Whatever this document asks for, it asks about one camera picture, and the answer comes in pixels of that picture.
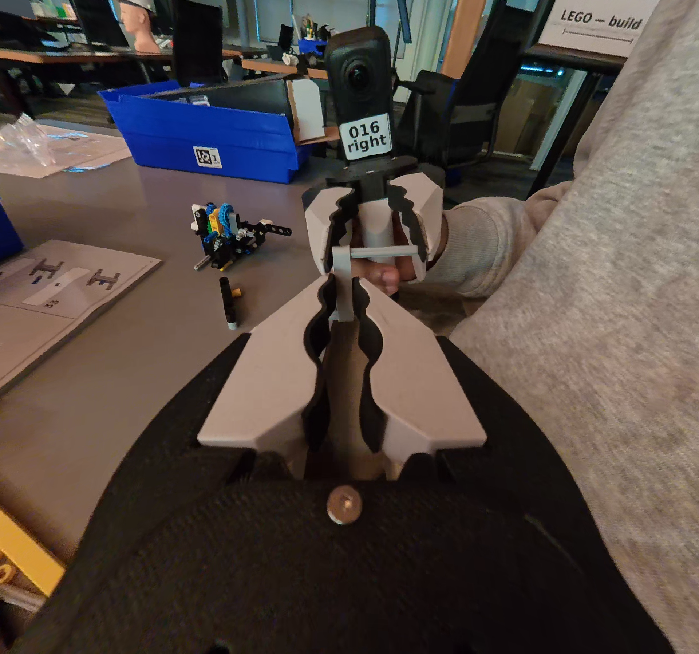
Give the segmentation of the wooden office desk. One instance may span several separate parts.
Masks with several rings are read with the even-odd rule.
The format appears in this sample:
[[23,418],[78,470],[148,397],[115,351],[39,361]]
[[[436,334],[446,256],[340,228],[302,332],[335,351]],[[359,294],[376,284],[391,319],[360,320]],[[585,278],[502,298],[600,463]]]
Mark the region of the wooden office desk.
[[31,66],[55,66],[55,65],[84,65],[84,64],[136,64],[139,79],[146,83],[152,81],[147,64],[170,65],[173,51],[168,50],[160,54],[140,54],[131,49],[119,51],[26,51],[13,48],[1,48],[1,98],[15,113],[21,113],[24,106],[19,86],[9,76],[8,70],[18,65]]

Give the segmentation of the blue plastic bin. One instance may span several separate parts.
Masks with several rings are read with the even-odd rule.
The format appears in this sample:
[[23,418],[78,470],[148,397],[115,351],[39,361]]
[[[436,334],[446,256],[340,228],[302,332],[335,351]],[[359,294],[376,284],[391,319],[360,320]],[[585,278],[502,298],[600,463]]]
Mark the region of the blue plastic bin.
[[141,167],[289,184],[312,156],[283,114],[150,97],[171,90],[177,82],[99,92]]
[[1,262],[21,254],[24,244],[15,230],[3,204],[0,206],[0,258]]

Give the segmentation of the colourful lego gear model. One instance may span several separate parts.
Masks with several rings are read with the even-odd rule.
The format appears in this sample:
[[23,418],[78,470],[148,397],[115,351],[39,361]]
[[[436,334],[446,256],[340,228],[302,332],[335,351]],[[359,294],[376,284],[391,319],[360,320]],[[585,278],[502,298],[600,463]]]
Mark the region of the colourful lego gear model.
[[204,256],[194,265],[195,271],[206,266],[226,271],[241,257],[254,254],[269,234],[290,237],[292,229],[262,219],[256,223],[244,221],[230,203],[221,206],[209,202],[192,204],[191,229],[201,240]]

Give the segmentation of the person's right forearm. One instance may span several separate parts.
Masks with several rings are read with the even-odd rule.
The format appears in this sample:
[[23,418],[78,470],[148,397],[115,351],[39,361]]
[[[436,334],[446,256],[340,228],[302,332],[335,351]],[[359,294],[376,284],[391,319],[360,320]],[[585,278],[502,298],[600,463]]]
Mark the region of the person's right forearm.
[[443,211],[443,248],[423,283],[443,285],[468,300],[489,298],[571,186],[549,186],[524,201],[480,197]]

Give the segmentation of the black office chair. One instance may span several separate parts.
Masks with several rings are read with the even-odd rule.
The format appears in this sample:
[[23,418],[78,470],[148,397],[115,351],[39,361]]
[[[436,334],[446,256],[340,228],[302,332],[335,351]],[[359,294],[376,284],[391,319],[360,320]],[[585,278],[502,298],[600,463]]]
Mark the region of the black office chair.
[[409,98],[393,134],[396,152],[445,170],[489,158],[533,17],[497,0],[458,79],[423,70],[414,82],[402,82]]

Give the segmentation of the wooden support post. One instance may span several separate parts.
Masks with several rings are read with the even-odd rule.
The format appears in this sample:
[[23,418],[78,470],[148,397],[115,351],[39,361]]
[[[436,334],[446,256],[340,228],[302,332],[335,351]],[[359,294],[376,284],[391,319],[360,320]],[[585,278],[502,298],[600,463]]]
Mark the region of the wooden support post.
[[451,19],[441,73],[458,79],[473,53],[486,0],[457,0]]

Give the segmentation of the beige trousers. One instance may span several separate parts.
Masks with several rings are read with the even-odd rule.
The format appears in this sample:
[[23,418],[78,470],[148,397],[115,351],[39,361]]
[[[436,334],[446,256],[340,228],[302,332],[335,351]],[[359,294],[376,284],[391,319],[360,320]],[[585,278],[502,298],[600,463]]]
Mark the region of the beige trousers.
[[373,453],[362,436],[360,402],[368,363],[359,346],[359,323],[335,322],[323,360],[330,423],[319,452],[328,476],[374,481],[385,478],[385,457]]

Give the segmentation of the mannequin head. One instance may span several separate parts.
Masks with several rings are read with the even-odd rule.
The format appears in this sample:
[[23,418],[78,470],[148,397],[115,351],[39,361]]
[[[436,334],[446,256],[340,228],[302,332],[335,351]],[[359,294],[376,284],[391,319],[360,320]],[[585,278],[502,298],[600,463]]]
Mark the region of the mannequin head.
[[150,12],[134,3],[119,1],[121,20],[126,31],[134,36],[134,48],[139,54],[160,54],[151,26]]

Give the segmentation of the black framed marker sign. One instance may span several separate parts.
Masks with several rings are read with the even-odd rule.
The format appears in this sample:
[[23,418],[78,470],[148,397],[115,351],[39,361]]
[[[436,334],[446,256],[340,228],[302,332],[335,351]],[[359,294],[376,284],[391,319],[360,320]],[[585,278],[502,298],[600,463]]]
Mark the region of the black framed marker sign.
[[552,0],[537,43],[627,58],[660,0]]

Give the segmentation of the black lego beam with pin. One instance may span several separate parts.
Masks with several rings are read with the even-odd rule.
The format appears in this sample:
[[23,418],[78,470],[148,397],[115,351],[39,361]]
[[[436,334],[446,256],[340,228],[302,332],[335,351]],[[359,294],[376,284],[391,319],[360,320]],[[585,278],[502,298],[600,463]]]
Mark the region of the black lego beam with pin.
[[226,324],[230,330],[236,330],[238,328],[236,304],[242,297],[242,292],[240,288],[232,287],[230,280],[225,276],[219,279],[219,285]]

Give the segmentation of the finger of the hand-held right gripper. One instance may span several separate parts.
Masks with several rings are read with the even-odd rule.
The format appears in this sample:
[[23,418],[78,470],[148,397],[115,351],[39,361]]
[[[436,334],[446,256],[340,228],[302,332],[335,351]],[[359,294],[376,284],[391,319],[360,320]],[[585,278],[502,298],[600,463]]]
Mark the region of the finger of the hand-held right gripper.
[[333,269],[333,248],[348,247],[355,218],[351,186],[315,186],[303,194],[303,210],[312,258],[320,274]]
[[406,245],[414,248],[410,257],[417,282],[424,280],[440,246],[442,198],[442,187],[425,172],[404,174],[387,183],[389,207],[397,215]]

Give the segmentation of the yellow flat object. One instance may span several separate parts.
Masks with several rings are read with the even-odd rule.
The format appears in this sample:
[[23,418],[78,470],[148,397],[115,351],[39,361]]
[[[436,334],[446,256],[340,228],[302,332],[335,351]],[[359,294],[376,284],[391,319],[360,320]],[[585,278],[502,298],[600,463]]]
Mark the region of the yellow flat object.
[[46,597],[53,594],[65,565],[1,509],[1,553]]

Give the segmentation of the clear plastic bag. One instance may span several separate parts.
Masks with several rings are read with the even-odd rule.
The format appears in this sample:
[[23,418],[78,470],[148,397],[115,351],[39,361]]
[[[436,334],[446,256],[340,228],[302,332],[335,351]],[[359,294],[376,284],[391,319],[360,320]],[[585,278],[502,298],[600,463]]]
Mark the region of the clear plastic bag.
[[1,146],[25,152],[44,168],[56,165],[51,138],[28,114],[22,113],[13,123],[1,126]]

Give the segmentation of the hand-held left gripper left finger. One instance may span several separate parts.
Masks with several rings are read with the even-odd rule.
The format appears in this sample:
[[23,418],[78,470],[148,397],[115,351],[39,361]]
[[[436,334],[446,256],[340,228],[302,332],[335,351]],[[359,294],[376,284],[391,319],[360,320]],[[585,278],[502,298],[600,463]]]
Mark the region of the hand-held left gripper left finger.
[[322,365],[335,277],[320,276],[245,339],[197,440],[258,452],[316,451],[330,425]]

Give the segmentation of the instruction booklet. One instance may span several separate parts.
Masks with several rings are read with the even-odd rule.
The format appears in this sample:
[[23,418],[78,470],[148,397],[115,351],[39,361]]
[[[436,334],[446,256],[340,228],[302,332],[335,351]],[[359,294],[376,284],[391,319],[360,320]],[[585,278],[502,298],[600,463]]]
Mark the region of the instruction booklet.
[[1,263],[1,393],[162,261],[49,240]]

